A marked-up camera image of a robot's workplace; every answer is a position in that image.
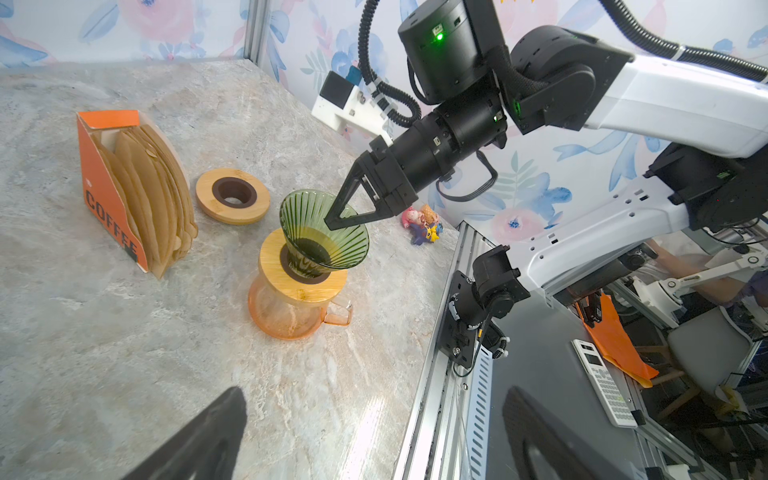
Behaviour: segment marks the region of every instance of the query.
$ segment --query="orange cardboard box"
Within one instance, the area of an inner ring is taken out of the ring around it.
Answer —
[[[139,125],[146,125],[155,131],[168,147],[174,160],[181,165],[168,139],[149,117],[141,112],[112,110],[78,113],[78,140],[85,204],[109,234],[122,245],[128,256],[146,273],[149,270],[147,251],[139,240],[138,232],[132,231],[129,226],[127,207],[92,137],[96,132],[101,132],[101,143],[110,150],[114,150],[114,139],[120,129]]]

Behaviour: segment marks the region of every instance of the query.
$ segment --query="wooden lid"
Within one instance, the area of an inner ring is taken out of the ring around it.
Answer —
[[[331,272],[326,279],[318,283],[304,283],[289,275],[280,260],[285,245],[286,238],[282,230],[270,233],[261,244],[259,269],[286,301],[294,305],[322,304],[341,292],[346,284],[346,270]]]
[[[200,176],[195,186],[203,211],[220,222],[247,225],[264,218],[270,192],[258,178],[234,168],[217,168]],[[241,204],[226,201],[235,197]]]

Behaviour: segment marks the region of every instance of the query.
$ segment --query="gray marble surface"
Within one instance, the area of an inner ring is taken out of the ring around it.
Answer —
[[[82,199],[75,112],[137,108],[193,186],[256,175],[259,223],[218,223],[162,281],[142,273]],[[338,191],[353,157],[248,61],[0,77],[0,478],[120,478],[225,388],[248,402],[235,478],[388,478],[399,453],[456,232],[409,244],[369,226],[344,290],[349,328],[285,342],[251,321],[259,246],[283,197]]]

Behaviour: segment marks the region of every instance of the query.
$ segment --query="orange glass carafe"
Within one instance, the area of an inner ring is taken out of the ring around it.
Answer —
[[[287,266],[287,258],[283,231],[275,230],[264,240],[259,275],[248,292],[248,311],[255,324],[284,340],[312,335],[324,323],[348,326],[353,307],[339,295],[346,270],[305,279]]]

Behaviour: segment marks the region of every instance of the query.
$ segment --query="carafe handle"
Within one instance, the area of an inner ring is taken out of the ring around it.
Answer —
[[[329,304],[326,308],[323,309],[323,322],[330,323],[331,325],[349,326],[349,324],[352,322],[352,301],[345,298],[344,296],[336,295],[331,299],[330,303],[345,309],[346,315],[329,313]]]

